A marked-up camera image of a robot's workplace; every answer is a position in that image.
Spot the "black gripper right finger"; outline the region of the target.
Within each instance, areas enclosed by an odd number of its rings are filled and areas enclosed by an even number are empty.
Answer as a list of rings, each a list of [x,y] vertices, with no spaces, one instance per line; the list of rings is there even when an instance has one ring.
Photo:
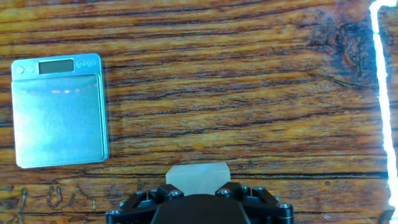
[[[216,190],[216,196],[237,202],[249,223],[293,224],[293,206],[279,202],[264,187],[251,189],[238,182],[227,182]]]

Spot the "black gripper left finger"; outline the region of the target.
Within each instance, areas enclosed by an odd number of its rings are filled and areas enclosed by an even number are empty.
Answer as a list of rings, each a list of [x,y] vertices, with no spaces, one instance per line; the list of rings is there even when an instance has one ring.
[[[106,223],[144,223],[152,220],[160,206],[184,193],[172,184],[160,185],[157,189],[137,191],[119,204],[119,208],[107,211]]]

